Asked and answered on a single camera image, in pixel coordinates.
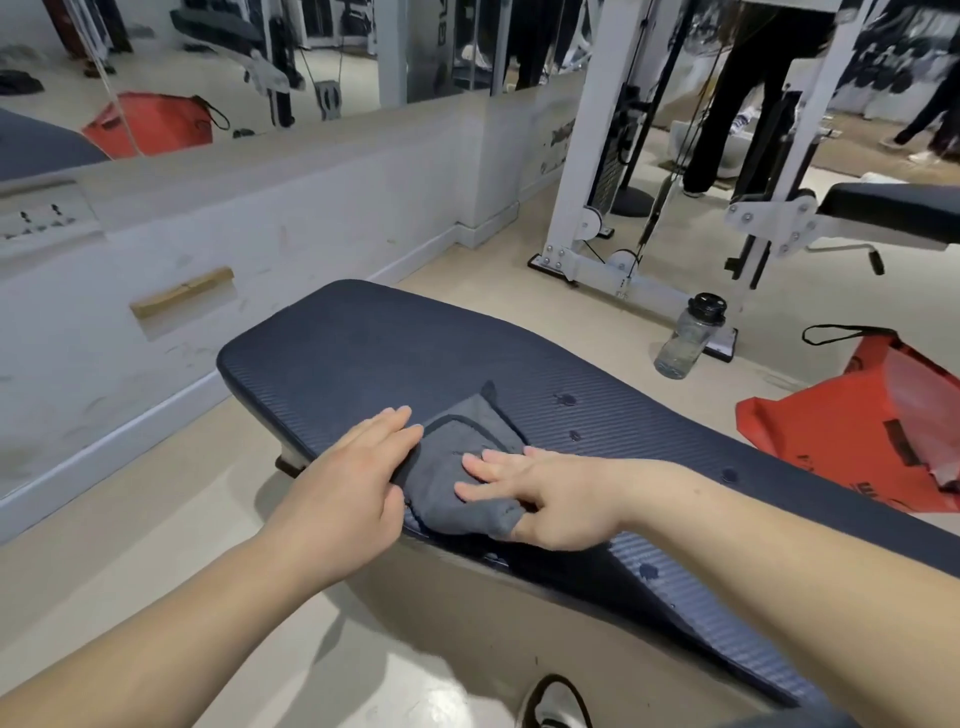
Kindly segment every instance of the forearm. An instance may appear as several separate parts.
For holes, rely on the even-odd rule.
[[[309,594],[262,539],[0,699],[0,725],[192,725]]]
[[[625,500],[631,529],[865,727],[955,724],[960,580],[679,466],[637,462]]]

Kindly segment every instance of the bag strap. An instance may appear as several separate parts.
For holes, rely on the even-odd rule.
[[[207,101],[203,96],[194,94],[190,97],[190,100],[196,104],[200,104],[204,109],[206,109],[207,113],[210,113],[210,121],[213,122],[213,126],[215,126],[217,129],[223,130],[224,132],[229,130],[230,120],[227,118],[227,115],[213,106],[213,104]],[[217,120],[213,118],[213,114],[211,113],[212,111],[220,115],[220,118],[223,120],[223,126],[218,124]]]
[[[845,336],[835,336],[832,339],[824,339],[823,341],[810,341],[810,338],[806,335],[806,333],[815,328],[836,328],[841,331],[851,331],[852,333],[848,333]],[[897,332],[892,328],[843,326],[842,324],[814,324],[812,327],[805,328],[804,332],[800,335],[800,338],[803,339],[805,344],[809,344],[811,347],[822,347],[824,344],[833,344],[837,341],[846,341],[847,339],[856,339],[861,336],[875,335],[893,336],[895,339],[900,340],[900,335],[897,334]]]

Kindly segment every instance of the white wall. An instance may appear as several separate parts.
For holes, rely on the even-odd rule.
[[[525,167],[550,125],[535,119],[575,112],[581,84],[65,175],[105,233],[0,263],[0,542],[224,397],[214,359],[232,337],[332,280],[394,282],[502,228],[521,181],[539,181]],[[232,284],[146,326],[132,316],[224,265]]]

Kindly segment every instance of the bottle cap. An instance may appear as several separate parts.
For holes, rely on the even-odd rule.
[[[727,321],[727,302],[715,293],[698,293],[686,302],[686,310],[697,321],[711,326],[722,327]]]

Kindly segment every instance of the gray towel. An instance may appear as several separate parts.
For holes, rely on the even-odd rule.
[[[454,404],[423,426],[423,439],[394,474],[414,516],[427,528],[448,535],[483,533],[505,539],[523,515],[510,498],[464,503],[453,491],[457,481],[476,483],[463,467],[463,455],[484,449],[523,452],[523,437],[496,409],[492,383]]]

